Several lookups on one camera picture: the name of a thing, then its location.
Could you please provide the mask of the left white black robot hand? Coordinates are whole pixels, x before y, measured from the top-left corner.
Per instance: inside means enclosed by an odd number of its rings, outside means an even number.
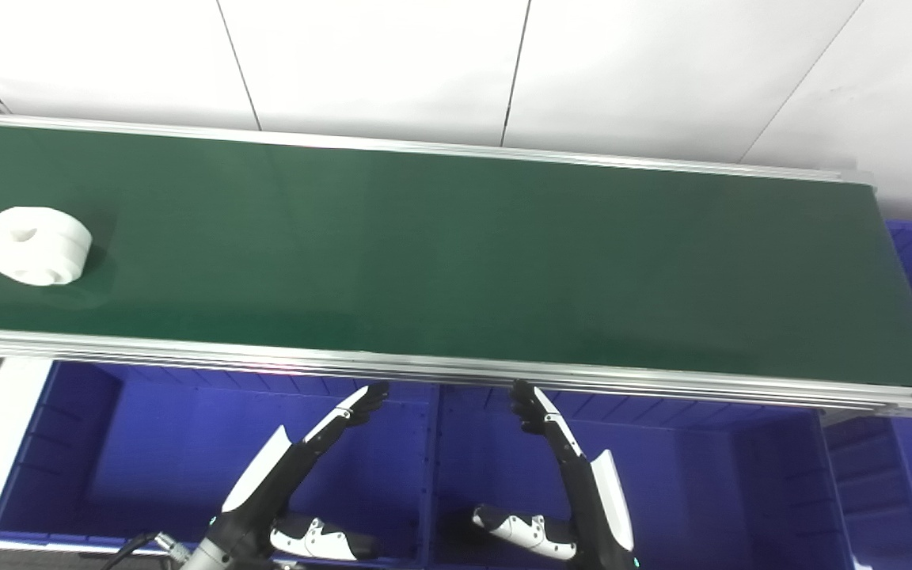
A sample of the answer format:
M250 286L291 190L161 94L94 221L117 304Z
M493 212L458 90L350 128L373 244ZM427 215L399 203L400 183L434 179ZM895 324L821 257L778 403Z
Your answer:
M345 430L368 422L388 394L387 382L359 387L296 443L285 426L276 428L243 470L184 569L272 568L278 551L326 561L375 559L379 544L372 535L300 515L289 503L318 459Z

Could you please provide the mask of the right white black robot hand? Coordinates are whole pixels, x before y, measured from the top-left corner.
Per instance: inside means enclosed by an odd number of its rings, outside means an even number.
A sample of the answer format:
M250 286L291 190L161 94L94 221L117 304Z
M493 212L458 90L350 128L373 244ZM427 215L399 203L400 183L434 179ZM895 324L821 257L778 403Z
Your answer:
M528 434L540 435L553 452L567 493L567 522L478 504L471 522L509 544L565 563L568 569L640 569L633 524L611 450L587 458L553 401L539 387L516 380L511 411Z

